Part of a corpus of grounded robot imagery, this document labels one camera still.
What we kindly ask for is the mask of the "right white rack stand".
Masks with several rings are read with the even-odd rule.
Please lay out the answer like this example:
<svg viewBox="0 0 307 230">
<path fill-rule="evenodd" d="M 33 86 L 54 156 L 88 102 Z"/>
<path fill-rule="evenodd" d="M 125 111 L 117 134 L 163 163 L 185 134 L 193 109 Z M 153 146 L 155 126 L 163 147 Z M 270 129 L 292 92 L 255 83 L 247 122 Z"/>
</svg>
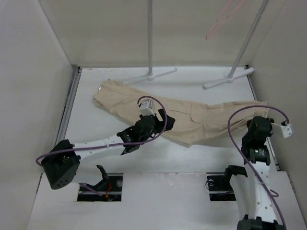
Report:
<svg viewBox="0 0 307 230">
<path fill-rule="evenodd" d="M 218 80 L 215 80 L 215 81 L 212 81 L 212 82 L 209 82 L 209 83 L 205 83 L 203 85 L 203 87 L 207 90 L 207 89 L 211 89 L 213 87 L 217 87 L 217 86 L 220 86 L 222 84 L 225 84 L 225 83 L 233 83 L 235 80 L 238 80 L 250 73 L 252 73 L 254 70 L 253 69 L 247 69 L 247 70 L 243 70 L 237 74 L 235 74 L 235 70 L 237 69 L 245 51 L 246 51 L 246 48 L 251 40 L 251 37 L 253 35 L 253 31 L 249 31 L 245 41 L 243 42 L 243 45 L 232 65 L 232 68 L 230 70 L 230 72 L 227 74 L 227 75 L 224 75 L 222 78 L 218 79 Z"/>
</svg>

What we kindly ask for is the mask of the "white rack stand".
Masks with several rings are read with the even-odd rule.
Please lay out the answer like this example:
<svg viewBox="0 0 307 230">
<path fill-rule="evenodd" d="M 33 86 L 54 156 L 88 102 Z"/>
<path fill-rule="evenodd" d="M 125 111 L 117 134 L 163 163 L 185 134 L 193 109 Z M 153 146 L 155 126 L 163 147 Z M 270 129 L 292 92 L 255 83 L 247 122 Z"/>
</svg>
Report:
<svg viewBox="0 0 307 230">
<path fill-rule="evenodd" d="M 156 78 L 166 76 L 177 72 L 177 67 L 173 67 L 170 71 L 154 74 L 153 71 L 153 0 L 147 1 L 147 49 L 148 49 L 148 72 L 139 77 L 134 77 L 123 81 L 124 85 L 133 85 L 143 81 L 153 81 Z"/>
<path fill-rule="evenodd" d="M 237 69 L 245 51 L 246 51 L 246 48 L 251 40 L 251 37 L 253 35 L 253 31 L 249 31 L 245 41 L 243 42 L 243 45 L 232 65 L 232 68 L 230 70 L 230 72 L 227 74 L 227 75 L 224 75 L 222 78 L 218 79 L 218 80 L 215 80 L 215 81 L 212 81 L 212 82 L 209 82 L 209 83 L 205 83 L 203 85 L 203 87 L 207 90 L 207 89 L 211 89 L 213 87 L 217 87 L 217 86 L 220 86 L 222 84 L 225 84 L 225 83 L 233 83 L 235 80 L 238 80 L 250 73 L 252 73 L 254 70 L 253 69 L 247 69 L 247 70 L 243 70 L 237 74 L 235 74 L 235 70 Z"/>
</svg>

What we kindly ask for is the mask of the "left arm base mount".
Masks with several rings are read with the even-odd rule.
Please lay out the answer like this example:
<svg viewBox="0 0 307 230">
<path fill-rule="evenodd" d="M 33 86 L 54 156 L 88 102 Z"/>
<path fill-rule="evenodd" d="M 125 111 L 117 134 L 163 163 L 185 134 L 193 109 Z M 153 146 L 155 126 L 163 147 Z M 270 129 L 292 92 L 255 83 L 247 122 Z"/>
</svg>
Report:
<svg viewBox="0 0 307 230">
<path fill-rule="evenodd" d="M 80 185 L 78 202 L 120 202 L 122 199 L 123 174 L 107 173 L 103 166 L 97 165 L 99 181 Z"/>
</svg>

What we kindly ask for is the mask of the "left white rack stand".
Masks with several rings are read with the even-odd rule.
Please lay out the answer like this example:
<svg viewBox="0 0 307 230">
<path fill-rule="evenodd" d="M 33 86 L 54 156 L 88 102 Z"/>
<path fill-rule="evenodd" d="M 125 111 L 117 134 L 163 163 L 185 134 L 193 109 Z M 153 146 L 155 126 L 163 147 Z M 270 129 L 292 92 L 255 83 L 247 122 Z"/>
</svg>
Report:
<svg viewBox="0 0 307 230">
<path fill-rule="evenodd" d="M 156 78 L 166 76 L 177 72 L 177 67 L 173 67 L 170 71 L 154 74 L 153 71 L 153 0 L 147 1 L 147 49 L 148 49 L 148 72 L 139 77 L 134 77 L 123 81 L 124 85 L 133 85 L 143 81 L 153 81 Z"/>
</svg>

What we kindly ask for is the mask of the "metal side rail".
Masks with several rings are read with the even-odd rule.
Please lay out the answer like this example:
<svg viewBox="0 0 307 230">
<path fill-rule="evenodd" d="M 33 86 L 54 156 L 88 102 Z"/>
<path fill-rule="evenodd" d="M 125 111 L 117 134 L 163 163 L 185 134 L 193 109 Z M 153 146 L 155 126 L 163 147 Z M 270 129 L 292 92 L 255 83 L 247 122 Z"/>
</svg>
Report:
<svg viewBox="0 0 307 230">
<path fill-rule="evenodd" d="M 61 123 L 60 123 L 59 130 L 58 130 L 57 138 L 55 141 L 55 145 L 57 145 L 60 141 L 64 140 L 65 138 L 70 116 L 71 116 L 71 112 L 72 112 L 72 108 L 73 108 L 73 104 L 74 104 L 74 100 L 75 100 L 75 96 L 76 96 L 78 85 L 80 82 L 82 68 L 80 66 L 72 65 L 72 70 L 73 70 L 73 75 L 72 75 L 71 83 L 69 86 L 66 102 L 64 105 L 64 110 L 63 110 Z"/>
</svg>

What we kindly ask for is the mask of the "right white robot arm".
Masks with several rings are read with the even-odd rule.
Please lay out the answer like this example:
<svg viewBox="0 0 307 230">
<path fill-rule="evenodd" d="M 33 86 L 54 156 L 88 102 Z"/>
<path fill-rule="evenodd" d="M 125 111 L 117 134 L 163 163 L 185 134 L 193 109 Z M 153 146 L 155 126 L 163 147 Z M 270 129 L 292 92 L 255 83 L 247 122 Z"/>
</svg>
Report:
<svg viewBox="0 0 307 230">
<path fill-rule="evenodd" d="M 248 180 L 247 203 L 238 230 L 284 230 L 274 212 L 276 203 L 269 188 L 270 153 L 265 145 L 272 135 L 271 120 L 256 116 L 247 123 L 247 133 L 242 138 L 241 153 Z"/>
</svg>

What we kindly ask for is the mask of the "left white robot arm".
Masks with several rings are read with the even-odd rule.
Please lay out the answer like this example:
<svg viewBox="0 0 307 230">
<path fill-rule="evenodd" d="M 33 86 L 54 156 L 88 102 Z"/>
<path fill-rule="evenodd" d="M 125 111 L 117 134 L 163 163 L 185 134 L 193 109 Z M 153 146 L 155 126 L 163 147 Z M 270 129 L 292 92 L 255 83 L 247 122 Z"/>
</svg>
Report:
<svg viewBox="0 0 307 230">
<path fill-rule="evenodd" d="M 156 114 L 140 115 L 133 126 L 104 140 L 72 144 L 64 139 L 36 162 L 42 166 L 53 190 L 73 182 L 85 185 L 90 191 L 103 191 L 107 187 L 108 175 L 104 167 L 98 164 L 98 160 L 132 153 L 163 132 L 171 130 L 176 120 L 166 114 L 164 109 L 159 109 L 158 112 L 162 120 Z M 91 184 L 83 180 L 89 173 L 81 169 L 90 162 L 94 162 L 95 168 L 99 170 L 99 174 L 90 177 Z"/>
</svg>

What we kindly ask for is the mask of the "beige trousers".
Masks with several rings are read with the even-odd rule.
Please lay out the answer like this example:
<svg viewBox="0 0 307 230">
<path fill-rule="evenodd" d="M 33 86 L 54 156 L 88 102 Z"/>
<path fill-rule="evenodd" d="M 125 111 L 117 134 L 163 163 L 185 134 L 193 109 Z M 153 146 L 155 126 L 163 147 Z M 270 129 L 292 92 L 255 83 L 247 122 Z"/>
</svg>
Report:
<svg viewBox="0 0 307 230">
<path fill-rule="evenodd" d="M 129 124 L 135 124 L 140 111 L 137 100 L 149 95 L 139 89 L 126 86 L 120 81 L 106 80 L 93 95 L 96 104 L 117 115 Z M 167 114 L 176 121 L 170 131 L 163 135 L 171 140 L 193 145 L 206 139 L 217 138 L 228 130 L 241 131 L 247 121 L 255 116 L 267 117 L 267 102 L 233 101 L 220 104 L 205 104 L 156 96 Z"/>
</svg>

